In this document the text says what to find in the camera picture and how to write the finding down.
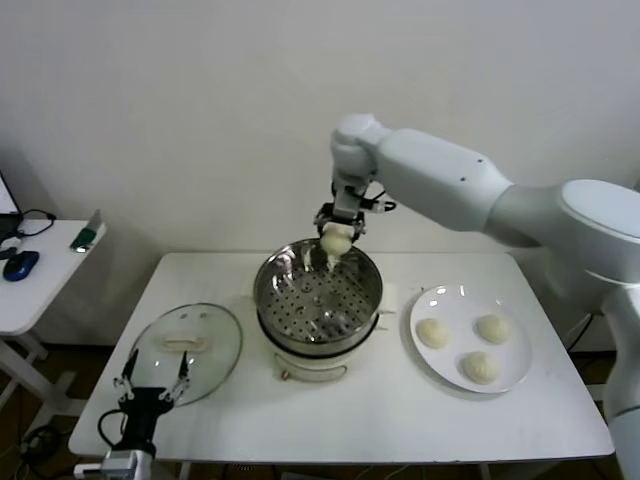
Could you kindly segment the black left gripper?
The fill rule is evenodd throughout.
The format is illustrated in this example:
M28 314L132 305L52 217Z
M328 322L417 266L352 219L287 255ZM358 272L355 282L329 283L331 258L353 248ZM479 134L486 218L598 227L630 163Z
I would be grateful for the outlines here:
M113 380L118 394L118 406L126 416L124 433L118 442L119 450L155 450L153 442L158 419L173 409L189 388L189 360L183 352L177 379L166 389L161 387L132 387L131 379L139 350L134 349L119 377Z

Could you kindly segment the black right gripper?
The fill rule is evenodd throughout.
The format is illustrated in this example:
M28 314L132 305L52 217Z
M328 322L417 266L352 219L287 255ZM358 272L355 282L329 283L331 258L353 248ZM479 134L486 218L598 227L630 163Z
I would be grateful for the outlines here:
M324 228L329 222L351 226L352 243L366 233L366 217L359 200L342 199L325 203L313 220L319 238L323 236Z

